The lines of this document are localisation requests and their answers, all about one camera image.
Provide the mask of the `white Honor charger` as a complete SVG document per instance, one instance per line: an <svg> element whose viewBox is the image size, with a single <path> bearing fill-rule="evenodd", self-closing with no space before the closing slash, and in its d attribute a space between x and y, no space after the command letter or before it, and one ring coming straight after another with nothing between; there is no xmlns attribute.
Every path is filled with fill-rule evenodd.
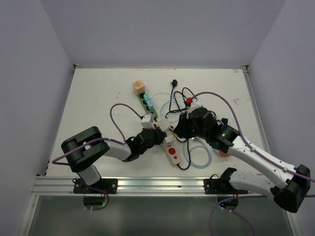
<svg viewBox="0 0 315 236"><path fill-rule="evenodd" d="M167 132L166 132L166 136L164 137L164 139L165 139L165 141L166 141L167 143L172 143L172 142L174 142L175 137L174 137L174 135L173 135L172 132L167 131Z"/></svg>

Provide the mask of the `beige red power strip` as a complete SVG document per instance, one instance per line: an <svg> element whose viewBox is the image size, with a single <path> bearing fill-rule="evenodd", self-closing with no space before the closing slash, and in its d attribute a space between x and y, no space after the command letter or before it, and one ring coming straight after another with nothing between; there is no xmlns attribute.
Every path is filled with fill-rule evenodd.
<svg viewBox="0 0 315 236"><path fill-rule="evenodd" d="M167 143L165 141L165 139L164 139L162 144L160 145L162 147L162 149L163 149L163 151L164 151L168 161L170 162L170 164L172 166L178 166L182 162L182 157L181 157L181 155L179 154L178 150L175 147L175 141L176 141L176 139L172 143Z"/></svg>

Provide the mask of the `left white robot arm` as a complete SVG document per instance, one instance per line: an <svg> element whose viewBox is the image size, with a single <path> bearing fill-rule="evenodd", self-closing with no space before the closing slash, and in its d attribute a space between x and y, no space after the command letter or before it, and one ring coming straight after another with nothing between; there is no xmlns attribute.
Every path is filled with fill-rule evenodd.
<svg viewBox="0 0 315 236"><path fill-rule="evenodd" d="M72 172L83 179L86 189L97 193L101 190L102 180L95 161L102 156L123 162L134 161L148 149L162 144L165 137L166 133L154 125L153 128L143 128L135 137L121 143L102 137L98 127L93 126L65 140L61 149Z"/></svg>

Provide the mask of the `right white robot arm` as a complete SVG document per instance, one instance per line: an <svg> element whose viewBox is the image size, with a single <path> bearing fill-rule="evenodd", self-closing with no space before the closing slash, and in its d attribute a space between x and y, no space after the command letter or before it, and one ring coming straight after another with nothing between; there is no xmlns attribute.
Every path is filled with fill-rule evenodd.
<svg viewBox="0 0 315 236"><path fill-rule="evenodd" d="M310 169L285 163L244 139L240 132L227 124L220 124L204 107L179 116L174 129L179 138L201 138L209 146L234 156L260 175L227 168L217 180L209 185L224 194L261 194L274 200L282 209L296 213L311 186Z"/></svg>

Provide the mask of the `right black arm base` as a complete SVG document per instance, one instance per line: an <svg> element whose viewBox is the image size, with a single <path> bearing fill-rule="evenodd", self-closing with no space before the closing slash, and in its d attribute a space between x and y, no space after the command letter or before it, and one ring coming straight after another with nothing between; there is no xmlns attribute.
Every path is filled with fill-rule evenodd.
<svg viewBox="0 0 315 236"><path fill-rule="evenodd" d="M248 194L247 190L237 190L229 183L230 174L224 174L219 178L214 178L212 175L208 179L203 180L205 194Z"/></svg>

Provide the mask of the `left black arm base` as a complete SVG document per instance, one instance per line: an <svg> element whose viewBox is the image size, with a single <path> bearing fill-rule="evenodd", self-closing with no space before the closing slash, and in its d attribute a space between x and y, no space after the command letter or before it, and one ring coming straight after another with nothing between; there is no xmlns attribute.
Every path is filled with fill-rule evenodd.
<svg viewBox="0 0 315 236"><path fill-rule="evenodd" d="M74 194L100 194L99 189L105 191L107 194L116 194L118 188L118 180L116 178L102 178L92 186L86 187L82 178L73 179Z"/></svg>

